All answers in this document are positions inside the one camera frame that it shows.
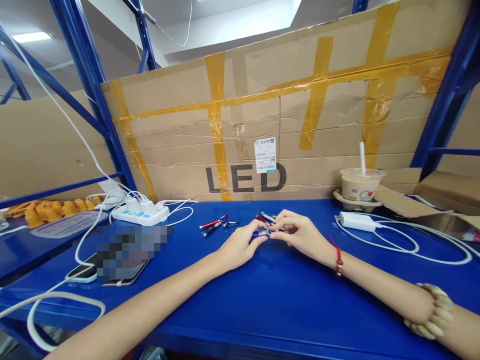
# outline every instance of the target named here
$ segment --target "person's left hand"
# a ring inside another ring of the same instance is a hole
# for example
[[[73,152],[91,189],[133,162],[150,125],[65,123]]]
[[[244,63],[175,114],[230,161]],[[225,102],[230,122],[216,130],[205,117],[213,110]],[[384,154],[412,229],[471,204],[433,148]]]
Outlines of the person's left hand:
[[[219,266],[218,270],[222,274],[245,264],[254,256],[259,245],[268,239],[267,236],[259,236],[254,238],[249,245],[253,233],[259,228],[266,229],[267,226],[257,219],[247,226],[238,227],[228,240],[212,254],[215,265]]]

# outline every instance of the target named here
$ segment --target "warehouse shelf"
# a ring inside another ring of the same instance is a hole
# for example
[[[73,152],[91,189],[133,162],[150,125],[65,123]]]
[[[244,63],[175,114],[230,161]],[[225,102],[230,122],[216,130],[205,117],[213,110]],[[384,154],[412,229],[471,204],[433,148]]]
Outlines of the warehouse shelf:
[[[152,44],[148,35],[147,25],[145,23],[145,16],[143,14],[142,0],[125,1],[129,9],[135,14],[135,18],[142,39],[143,58],[140,64],[139,72],[143,72],[146,67],[149,70],[156,69],[154,52]],[[71,52],[76,69],[80,76],[85,94],[89,99],[93,115],[83,107],[55,78],[34,59],[20,44],[16,44],[28,62],[33,67],[35,73],[42,79],[55,93],[57,93],[69,106],[71,106],[85,121],[87,121],[100,135],[103,136],[105,144],[110,153],[111,160],[115,167],[116,173],[111,174],[110,177],[118,177],[122,184],[131,190],[137,190],[135,181],[132,177],[129,164],[122,150],[119,137],[115,130],[109,108],[107,106],[104,94],[100,88],[100,84],[106,82],[106,77],[102,64],[100,62],[97,49],[90,31],[85,12],[80,0],[50,0],[53,12],[58,20],[61,31]],[[24,61],[22,55],[15,47],[13,41],[0,27],[0,41],[20,60]],[[13,74],[17,74],[15,68],[4,59],[7,59],[6,51],[2,49],[1,59],[7,69],[12,69]],[[12,78],[14,86],[13,90],[22,87],[20,95],[25,95],[25,100],[30,99],[27,91],[23,92],[25,88],[21,83],[18,75]],[[16,198],[7,199],[0,202],[0,208],[8,208],[14,205],[24,203],[26,201],[40,199],[42,197],[51,196],[61,192],[72,189],[81,188],[90,184],[98,183],[105,180],[106,177],[96,177],[93,179],[80,181],[74,184],[60,186],[53,189],[39,191],[33,194],[28,194]]]
[[[143,8],[142,0],[123,0],[123,2],[135,16],[143,47],[143,56],[141,58],[138,72],[141,73],[146,69],[155,70],[157,64],[155,62],[153,47],[150,41],[146,23],[147,17]],[[100,87],[101,83],[106,82],[106,77],[81,1],[50,0],[50,4],[71,52],[85,94],[89,98],[93,115],[57,80],[55,80],[55,78],[21,45],[18,46],[25,54],[38,76],[104,137],[116,170],[116,173],[110,175],[110,177],[119,177],[124,185],[131,190],[136,190],[132,173],[115,130],[104,94]],[[367,7],[368,0],[355,0],[353,2],[352,13],[364,11]],[[448,140],[450,139],[462,110],[470,97],[472,89],[480,80],[480,23],[476,21],[478,18],[480,18],[480,3],[479,1],[473,1],[469,15],[452,54],[450,65],[431,109],[418,148],[411,163],[411,166],[413,167],[423,168],[423,177],[436,169],[443,154],[469,156],[480,155],[480,149],[447,148]],[[7,36],[5,31],[1,28],[0,41],[2,41],[15,56],[23,60],[10,37]],[[3,52],[1,53],[2,61],[7,58],[4,53],[5,50],[3,49]],[[22,85],[21,80],[18,80],[20,78],[18,77],[18,74],[16,74],[15,69],[11,67],[8,61],[4,61],[3,63],[4,65],[7,64],[6,66],[9,66],[9,69],[13,69],[13,89],[11,92],[21,88],[19,93],[22,98],[25,97],[24,100],[27,100],[27,98],[29,99],[30,97],[28,96],[25,87]],[[8,199],[0,202],[0,208],[10,207],[28,200],[38,199],[89,184],[94,184],[104,179],[105,177],[97,177],[54,189],[40,191],[35,194]]]
[[[480,1],[474,0],[411,162],[412,167],[422,168],[422,179],[437,169],[444,154],[480,156],[480,149],[447,147],[474,87],[480,82],[479,19]]]
[[[18,94],[20,95],[23,101],[30,100],[29,92],[25,88],[25,85],[22,79],[20,78],[17,70],[10,62],[7,51],[4,49],[3,45],[1,44],[0,44],[0,60],[3,66],[5,67],[5,70],[8,73],[8,76],[10,76],[10,79],[12,82],[10,88],[7,90],[3,98],[0,100],[0,105],[6,104],[14,94],[15,90],[18,91]]]

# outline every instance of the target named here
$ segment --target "cup lid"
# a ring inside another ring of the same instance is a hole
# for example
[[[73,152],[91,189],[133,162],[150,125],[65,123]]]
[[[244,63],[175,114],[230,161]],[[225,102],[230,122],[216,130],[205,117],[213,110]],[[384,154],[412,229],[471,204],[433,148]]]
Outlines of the cup lid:
[[[366,169],[366,172],[362,173],[362,169],[360,168],[343,169],[343,170],[340,170],[340,174],[350,175],[352,177],[362,178],[362,179],[378,179],[378,180],[381,180],[382,178],[385,177],[385,175],[387,175],[383,171],[375,170],[375,169]]]

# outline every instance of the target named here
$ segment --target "ceiling light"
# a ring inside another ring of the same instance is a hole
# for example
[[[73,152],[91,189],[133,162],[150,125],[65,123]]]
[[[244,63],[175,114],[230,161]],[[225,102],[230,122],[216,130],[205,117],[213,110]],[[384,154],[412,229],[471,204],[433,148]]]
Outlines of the ceiling light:
[[[29,43],[33,41],[39,41],[39,40],[48,40],[51,38],[51,36],[48,35],[46,32],[40,31],[40,32],[30,32],[30,33],[21,34],[21,35],[13,35],[12,38],[14,38],[15,41],[18,43]]]

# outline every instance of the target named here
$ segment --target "ceiling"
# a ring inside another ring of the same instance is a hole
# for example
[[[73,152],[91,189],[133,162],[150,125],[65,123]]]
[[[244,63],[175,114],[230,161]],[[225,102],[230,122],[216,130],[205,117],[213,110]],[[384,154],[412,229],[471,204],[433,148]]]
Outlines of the ceiling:
[[[374,1],[381,4],[388,0],[371,0]],[[81,3],[107,79],[136,74],[140,64],[136,43],[141,47],[141,42],[131,11],[122,0]],[[187,34],[191,4],[191,28],[185,47],[174,44],[157,27],[148,24],[155,57],[162,66],[347,16],[353,0],[143,0],[144,9],[157,24],[182,42]],[[49,0],[0,0],[0,22],[10,35],[39,31],[52,35],[49,40],[23,44],[45,68],[72,61]],[[39,87],[20,60],[12,56],[11,61],[26,85]],[[75,66],[66,66],[52,74],[68,91],[82,89]],[[7,72],[0,65],[0,95],[6,92],[3,85],[8,88],[10,84]]]
[[[107,79],[135,74],[140,63],[135,44],[88,1],[82,1],[82,5]],[[40,31],[52,35],[49,40],[22,44],[43,67],[49,68],[72,60],[49,0],[1,0],[0,22],[10,35]],[[19,59],[10,54],[10,61],[26,85],[39,86]],[[69,91],[82,88],[74,66],[56,70],[52,74]],[[0,79],[10,80],[1,64]]]
[[[143,9],[157,23],[172,26],[263,3],[267,0],[143,0]]]

